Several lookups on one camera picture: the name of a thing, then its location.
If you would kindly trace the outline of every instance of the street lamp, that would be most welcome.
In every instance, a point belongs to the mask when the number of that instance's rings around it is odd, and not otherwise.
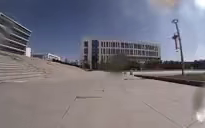
[[[184,75],[184,55],[183,55],[183,50],[182,50],[182,44],[181,44],[181,35],[180,31],[178,28],[178,19],[173,19],[172,23],[175,24],[176,29],[177,29],[177,34],[174,34],[173,39],[175,40],[175,43],[177,43],[177,39],[179,40],[179,46],[180,46],[180,54],[181,54],[181,70],[182,70],[182,75]]]

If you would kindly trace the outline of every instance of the building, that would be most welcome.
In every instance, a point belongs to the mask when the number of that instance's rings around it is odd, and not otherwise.
[[[40,59],[44,59],[44,60],[53,60],[53,59],[55,59],[55,60],[61,61],[61,57],[59,57],[57,55],[54,55],[54,54],[51,54],[51,53],[33,54],[32,56],[40,58]]]
[[[0,50],[25,55],[30,35],[29,29],[0,13]]]
[[[81,43],[82,63],[88,63],[91,69],[97,69],[99,63],[109,62],[117,54],[124,54],[141,63],[161,59],[160,45],[146,41],[85,40]]]

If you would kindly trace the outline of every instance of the paved ground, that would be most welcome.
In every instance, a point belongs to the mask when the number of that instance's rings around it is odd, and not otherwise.
[[[0,128],[183,128],[195,120],[198,88],[103,72],[67,77],[1,84]]]

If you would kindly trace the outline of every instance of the step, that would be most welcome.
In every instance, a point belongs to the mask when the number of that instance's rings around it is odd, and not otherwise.
[[[25,72],[42,72],[40,70],[24,70],[24,69],[16,69],[16,70],[0,70],[0,73],[25,73]]]
[[[22,67],[22,68],[27,68],[24,65],[0,65],[0,68],[16,68],[16,67]]]
[[[32,71],[28,71],[28,72],[7,72],[7,73],[0,73],[0,77],[1,76],[19,76],[19,75],[34,75],[34,74],[44,74],[43,72],[32,72]]]
[[[0,77],[0,83],[10,82],[11,80],[18,80],[18,79],[29,79],[29,78],[39,78],[43,77],[42,74],[35,74],[35,75],[21,75],[21,76],[13,76],[13,77]]]
[[[27,74],[27,75],[16,75],[16,76],[0,76],[0,80],[10,80],[10,79],[18,79],[23,77],[35,77],[35,76],[43,76],[43,74]]]

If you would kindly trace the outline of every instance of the blue sky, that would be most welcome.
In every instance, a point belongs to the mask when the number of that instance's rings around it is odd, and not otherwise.
[[[71,59],[79,58],[81,40],[91,37],[160,43],[162,59],[180,60],[171,39],[176,17],[185,59],[205,59],[205,8],[195,5],[199,0],[176,0],[174,6],[162,1],[0,0],[0,11],[33,31],[34,52]]]

